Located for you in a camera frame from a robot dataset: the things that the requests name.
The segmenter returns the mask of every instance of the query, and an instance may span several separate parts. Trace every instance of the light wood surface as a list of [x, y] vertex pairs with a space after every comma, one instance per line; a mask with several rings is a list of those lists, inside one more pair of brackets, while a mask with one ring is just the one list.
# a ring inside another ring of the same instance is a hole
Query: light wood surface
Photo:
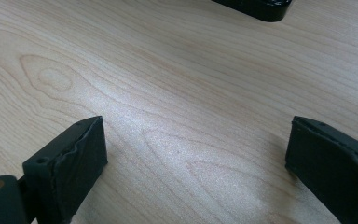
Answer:
[[294, 115], [358, 139], [358, 1], [0, 0], [0, 175], [96, 115], [109, 164], [73, 223], [337, 223], [284, 155]]

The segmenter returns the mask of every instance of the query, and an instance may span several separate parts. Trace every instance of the table surface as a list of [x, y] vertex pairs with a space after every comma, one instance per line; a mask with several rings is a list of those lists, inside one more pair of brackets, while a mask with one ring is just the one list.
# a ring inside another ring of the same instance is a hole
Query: table surface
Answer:
[[358, 1], [0, 0], [0, 175], [96, 115], [109, 164], [73, 223], [337, 223], [284, 155], [294, 115], [358, 139]]

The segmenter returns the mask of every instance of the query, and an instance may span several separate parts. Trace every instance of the black plastic part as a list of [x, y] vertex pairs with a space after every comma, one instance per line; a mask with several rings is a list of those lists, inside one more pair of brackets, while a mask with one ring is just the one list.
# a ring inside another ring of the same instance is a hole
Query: black plastic part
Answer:
[[39, 224], [69, 223], [107, 164], [103, 118], [72, 125], [22, 166], [35, 189]]
[[0, 224], [28, 223], [16, 177], [0, 176]]
[[261, 21], [281, 21], [292, 0], [213, 0]]
[[358, 141], [313, 119], [295, 117], [286, 168], [342, 223], [358, 223]]

